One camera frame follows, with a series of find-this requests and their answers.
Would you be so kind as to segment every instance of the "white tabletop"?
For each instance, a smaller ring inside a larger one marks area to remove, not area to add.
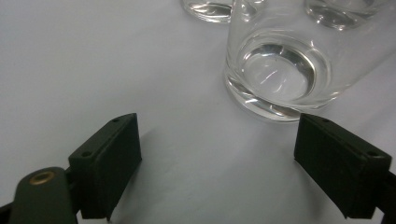
[[[0,1],[0,205],[135,112],[143,162],[113,223],[380,223],[345,220],[294,161],[298,123],[231,100],[227,32],[178,0]],[[394,71],[395,55],[317,114],[396,157]]]

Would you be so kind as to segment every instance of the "drinking glass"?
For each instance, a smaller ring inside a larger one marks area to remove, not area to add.
[[[295,121],[396,51],[394,0],[233,0],[226,86],[247,111]]]
[[[193,16],[212,22],[230,21],[233,0],[182,0],[183,7]]]

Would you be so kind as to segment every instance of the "gray surface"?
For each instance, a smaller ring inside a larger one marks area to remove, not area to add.
[[[294,162],[297,123],[233,103],[227,32],[177,0],[0,1],[0,204],[136,112],[144,161],[113,223],[379,223],[344,220]],[[396,157],[395,70],[393,56],[317,114]]]

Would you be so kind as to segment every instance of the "glass base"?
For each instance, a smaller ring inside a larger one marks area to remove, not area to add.
[[[225,76],[227,90],[233,99],[258,119],[294,122],[300,119],[301,112],[281,105],[275,105],[256,97],[242,84],[238,83],[231,77]]]
[[[211,22],[228,23],[231,16],[231,5],[218,3],[187,3],[183,2],[184,8],[191,15]]]

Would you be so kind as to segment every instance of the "clear glass cup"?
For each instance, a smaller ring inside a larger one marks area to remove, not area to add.
[[[233,0],[182,0],[183,7],[191,15],[212,22],[230,22]]]
[[[234,0],[226,86],[243,108],[295,121],[396,51],[394,0]]]

